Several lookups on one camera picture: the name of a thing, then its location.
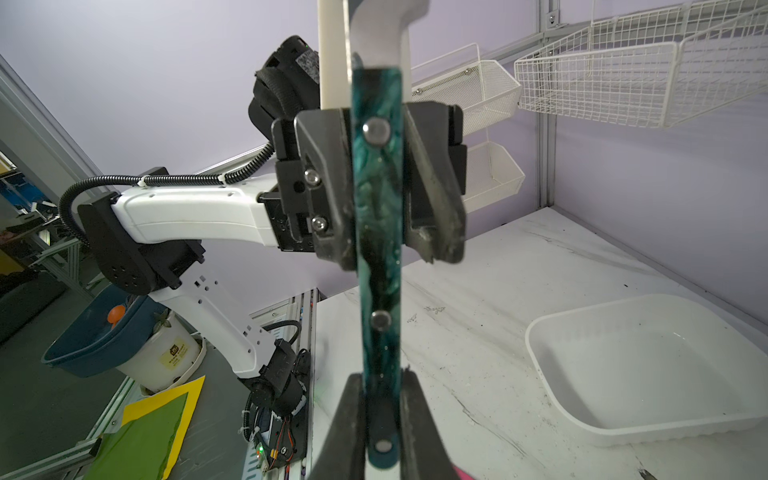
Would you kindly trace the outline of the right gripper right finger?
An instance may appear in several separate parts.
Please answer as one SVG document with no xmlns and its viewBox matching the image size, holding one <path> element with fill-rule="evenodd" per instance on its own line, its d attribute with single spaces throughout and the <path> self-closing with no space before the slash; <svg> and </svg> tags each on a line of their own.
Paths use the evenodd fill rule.
<svg viewBox="0 0 768 480">
<path fill-rule="evenodd" d="M 402 371 L 400 478 L 458 479 L 415 372 Z"/>
</svg>

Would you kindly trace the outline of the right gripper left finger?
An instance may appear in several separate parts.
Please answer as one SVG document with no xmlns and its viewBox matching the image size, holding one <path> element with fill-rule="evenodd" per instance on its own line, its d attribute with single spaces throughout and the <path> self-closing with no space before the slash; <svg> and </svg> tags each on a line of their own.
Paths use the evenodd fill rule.
<svg viewBox="0 0 768 480">
<path fill-rule="evenodd" d="M 366 414 L 361 373 L 351 374 L 309 480 L 362 480 L 366 462 Z"/>
</svg>

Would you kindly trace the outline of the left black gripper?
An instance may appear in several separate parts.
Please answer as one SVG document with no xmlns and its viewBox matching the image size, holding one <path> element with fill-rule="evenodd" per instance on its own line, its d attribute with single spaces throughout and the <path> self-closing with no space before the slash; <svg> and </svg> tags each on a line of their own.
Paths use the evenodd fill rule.
<svg viewBox="0 0 768 480">
<path fill-rule="evenodd" d="M 272 125 L 277 185 L 259 196 L 283 251 L 354 270 L 350 110 L 305 110 Z M 467 146 L 464 114 L 435 101 L 404 106 L 404 243 L 428 262 L 464 258 Z"/>
</svg>

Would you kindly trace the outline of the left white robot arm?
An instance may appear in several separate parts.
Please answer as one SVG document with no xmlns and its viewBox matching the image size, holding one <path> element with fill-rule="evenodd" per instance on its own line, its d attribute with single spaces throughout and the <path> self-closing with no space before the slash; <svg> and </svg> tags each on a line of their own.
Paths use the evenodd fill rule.
<svg viewBox="0 0 768 480">
<path fill-rule="evenodd" d="M 266 145 L 222 175 L 103 175 L 61 199 L 65 225 L 117 287 L 149 296 L 215 345 L 253 404 L 291 416 L 305 397 L 297 356 L 254 327 L 205 260 L 208 240 L 312 252 L 356 273 L 364 409 L 384 431 L 400 423 L 401 250 L 448 263 L 464 255 L 464 113 L 404 103 L 400 74 L 353 74 L 347 108 L 320 106 L 319 56 L 287 38 L 255 74 L 248 115 Z"/>
</svg>

